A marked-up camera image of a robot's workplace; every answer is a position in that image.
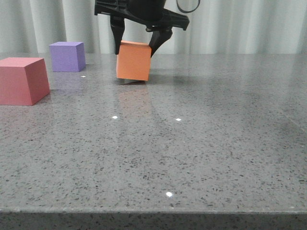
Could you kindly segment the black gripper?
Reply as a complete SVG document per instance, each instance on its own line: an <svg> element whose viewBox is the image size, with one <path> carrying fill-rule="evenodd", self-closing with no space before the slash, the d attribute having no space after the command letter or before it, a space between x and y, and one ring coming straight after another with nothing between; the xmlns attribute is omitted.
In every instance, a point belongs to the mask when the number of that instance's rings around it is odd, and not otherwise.
<svg viewBox="0 0 307 230"><path fill-rule="evenodd" d="M96 0L94 14L110 16L116 55L119 54L125 19L145 25L146 31L153 32L149 42L151 57L171 38L173 27L185 31L189 24L187 16L165 9L164 0Z"/></svg>

